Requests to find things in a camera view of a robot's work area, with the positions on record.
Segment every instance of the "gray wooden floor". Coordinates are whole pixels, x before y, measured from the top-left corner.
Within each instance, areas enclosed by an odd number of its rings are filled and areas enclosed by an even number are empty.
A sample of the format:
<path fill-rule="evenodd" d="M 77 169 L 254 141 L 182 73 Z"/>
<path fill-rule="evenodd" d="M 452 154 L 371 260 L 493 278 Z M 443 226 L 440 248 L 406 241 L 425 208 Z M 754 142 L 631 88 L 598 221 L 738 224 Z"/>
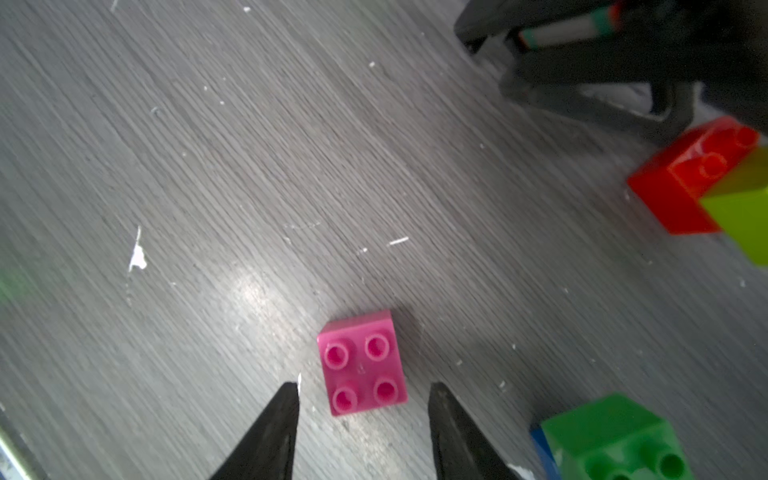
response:
<path fill-rule="evenodd" d="M 436 380 L 537 478 L 616 390 L 764 477 L 766 274 L 626 193 L 651 144 L 504 102 L 462 0 L 111 2 L 0 3 L 0 402 L 52 478 L 206 478 L 299 374 L 296 478 L 434 478 Z M 382 308 L 410 402 L 334 419 L 315 336 Z"/>

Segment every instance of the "pink lego brick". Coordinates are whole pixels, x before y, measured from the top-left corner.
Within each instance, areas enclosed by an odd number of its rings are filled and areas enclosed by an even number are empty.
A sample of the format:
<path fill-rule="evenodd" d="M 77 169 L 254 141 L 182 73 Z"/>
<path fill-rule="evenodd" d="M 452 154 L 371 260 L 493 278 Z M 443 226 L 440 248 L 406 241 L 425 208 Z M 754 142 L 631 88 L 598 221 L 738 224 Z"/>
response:
<path fill-rule="evenodd" d="M 408 402 L 389 310 L 328 322 L 317 348 L 333 416 Z"/>

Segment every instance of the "lego brick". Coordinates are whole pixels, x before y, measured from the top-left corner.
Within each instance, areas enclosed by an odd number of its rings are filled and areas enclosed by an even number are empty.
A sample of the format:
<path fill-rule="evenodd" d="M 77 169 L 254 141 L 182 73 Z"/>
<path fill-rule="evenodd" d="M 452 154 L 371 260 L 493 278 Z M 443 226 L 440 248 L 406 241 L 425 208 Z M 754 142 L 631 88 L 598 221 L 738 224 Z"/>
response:
<path fill-rule="evenodd" d="M 768 148 L 753 151 L 700 202 L 750 260 L 768 265 Z"/>
<path fill-rule="evenodd" d="M 531 440 L 533 440 L 533 445 L 536 447 L 536 453 L 538 453 L 538 457 L 541 460 L 541 466 L 544 467 L 544 471 L 547 474 L 547 480 L 562 480 L 558 466 L 554 463 L 554 458 L 552 458 L 552 451 L 549 449 L 544 431 L 541 428 L 531 430 Z"/>
<path fill-rule="evenodd" d="M 334 416 L 408 401 L 389 310 L 327 323 L 317 348 Z"/>
<path fill-rule="evenodd" d="M 673 235 L 714 233 L 720 226 L 698 200 L 756 146 L 759 135 L 731 117 L 690 130 L 627 179 Z"/>
<path fill-rule="evenodd" d="M 562 480 L 693 480 L 669 423 L 620 394 L 541 424 Z"/>

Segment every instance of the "green lego brick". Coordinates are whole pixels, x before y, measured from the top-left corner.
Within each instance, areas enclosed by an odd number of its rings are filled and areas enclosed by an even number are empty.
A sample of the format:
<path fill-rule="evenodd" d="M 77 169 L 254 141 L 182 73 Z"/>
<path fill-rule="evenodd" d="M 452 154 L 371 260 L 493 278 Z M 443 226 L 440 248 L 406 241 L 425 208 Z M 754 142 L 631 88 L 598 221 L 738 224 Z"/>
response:
<path fill-rule="evenodd" d="M 620 394 L 541 424 L 562 480 L 694 480 L 670 424 Z"/>
<path fill-rule="evenodd" d="M 757 265 L 768 265 L 768 148 L 757 148 L 700 198 Z"/>

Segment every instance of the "blue lego brick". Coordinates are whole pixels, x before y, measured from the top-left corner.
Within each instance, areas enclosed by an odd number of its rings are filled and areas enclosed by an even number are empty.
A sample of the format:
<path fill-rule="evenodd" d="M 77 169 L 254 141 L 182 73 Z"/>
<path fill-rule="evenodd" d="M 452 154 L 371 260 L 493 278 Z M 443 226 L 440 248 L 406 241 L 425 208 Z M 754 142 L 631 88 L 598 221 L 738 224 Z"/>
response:
<path fill-rule="evenodd" d="M 536 453 L 538 453 L 538 457 L 541 459 L 541 465 L 544 466 L 544 471 L 547 472 L 547 479 L 562 480 L 558 466 L 554 463 L 554 458 L 552 458 L 552 451 L 549 449 L 547 439 L 544 437 L 544 432 L 541 429 L 531 430 L 531 439 L 536 447 Z"/>

